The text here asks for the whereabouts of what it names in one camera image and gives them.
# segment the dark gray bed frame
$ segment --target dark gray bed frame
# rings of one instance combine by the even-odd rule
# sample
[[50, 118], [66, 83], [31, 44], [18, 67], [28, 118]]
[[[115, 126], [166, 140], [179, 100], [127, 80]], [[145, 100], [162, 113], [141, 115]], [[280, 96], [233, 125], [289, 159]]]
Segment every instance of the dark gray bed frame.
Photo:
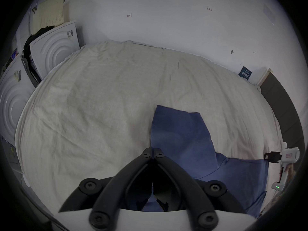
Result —
[[260, 87], [261, 94], [271, 106], [279, 122], [283, 141], [287, 143], [288, 147], [298, 147], [301, 152], [300, 159], [294, 164], [294, 169], [297, 171], [305, 153], [305, 142], [302, 125], [294, 104], [271, 72], [268, 72]]

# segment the blue cloth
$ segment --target blue cloth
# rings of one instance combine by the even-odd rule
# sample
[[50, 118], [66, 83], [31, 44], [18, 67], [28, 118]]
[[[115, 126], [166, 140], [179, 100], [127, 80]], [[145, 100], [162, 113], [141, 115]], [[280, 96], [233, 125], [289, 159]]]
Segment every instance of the blue cloth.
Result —
[[[268, 162], [227, 158], [216, 153], [200, 113], [158, 105], [152, 121], [151, 146], [160, 148], [195, 179], [220, 180], [247, 214], [259, 215], [266, 194]], [[149, 201], [144, 210], [157, 211], [154, 206]]]

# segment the white bedsheet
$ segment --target white bedsheet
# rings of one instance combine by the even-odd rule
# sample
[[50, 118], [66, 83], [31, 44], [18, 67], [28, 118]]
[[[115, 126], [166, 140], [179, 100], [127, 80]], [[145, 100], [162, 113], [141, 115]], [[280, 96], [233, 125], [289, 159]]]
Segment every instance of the white bedsheet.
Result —
[[[18, 122], [17, 155], [57, 213], [80, 181], [114, 176], [150, 145], [156, 105], [199, 112], [214, 148], [261, 159], [280, 151], [278, 121], [256, 86], [210, 61], [133, 42], [86, 45], [41, 82]], [[264, 205], [279, 165], [271, 164]]]

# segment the small blue label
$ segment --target small blue label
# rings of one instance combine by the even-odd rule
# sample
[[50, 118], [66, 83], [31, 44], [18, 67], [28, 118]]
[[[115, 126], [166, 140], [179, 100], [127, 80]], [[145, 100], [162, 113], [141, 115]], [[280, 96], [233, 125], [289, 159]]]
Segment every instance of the small blue label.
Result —
[[242, 67], [242, 70], [240, 71], [240, 73], [238, 75], [245, 78], [245, 79], [249, 79], [251, 73], [252, 72], [248, 68]]

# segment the washing machine box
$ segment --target washing machine box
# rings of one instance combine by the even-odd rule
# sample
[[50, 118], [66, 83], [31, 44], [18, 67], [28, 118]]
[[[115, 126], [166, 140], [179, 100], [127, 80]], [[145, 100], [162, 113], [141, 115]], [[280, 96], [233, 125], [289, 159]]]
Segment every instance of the washing machine box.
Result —
[[79, 49], [76, 21], [70, 21], [30, 43], [31, 61], [40, 78], [44, 79], [55, 66]]
[[26, 102], [34, 91], [19, 54], [0, 79], [0, 134], [15, 146], [15, 131]]

